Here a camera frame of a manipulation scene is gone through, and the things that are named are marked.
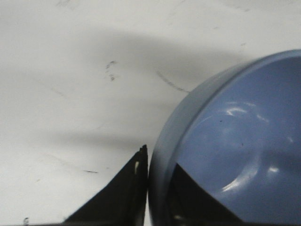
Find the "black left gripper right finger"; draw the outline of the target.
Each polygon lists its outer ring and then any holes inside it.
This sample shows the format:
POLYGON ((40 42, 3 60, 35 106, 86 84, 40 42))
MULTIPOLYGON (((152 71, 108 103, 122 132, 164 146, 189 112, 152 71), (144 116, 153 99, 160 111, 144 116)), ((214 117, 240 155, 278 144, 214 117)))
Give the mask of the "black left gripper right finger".
POLYGON ((176 164, 168 190, 170 226, 242 226, 244 222, 176 164))

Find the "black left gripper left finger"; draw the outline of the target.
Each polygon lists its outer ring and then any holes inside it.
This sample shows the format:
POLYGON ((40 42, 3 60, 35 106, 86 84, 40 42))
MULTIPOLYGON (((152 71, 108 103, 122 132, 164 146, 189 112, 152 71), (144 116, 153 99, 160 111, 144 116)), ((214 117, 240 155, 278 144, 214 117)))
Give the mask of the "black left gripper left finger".
POLYGON ((125 164, 108 185, 71 214, 65 226, 142 226, 148 187, 147 145, 125 164))

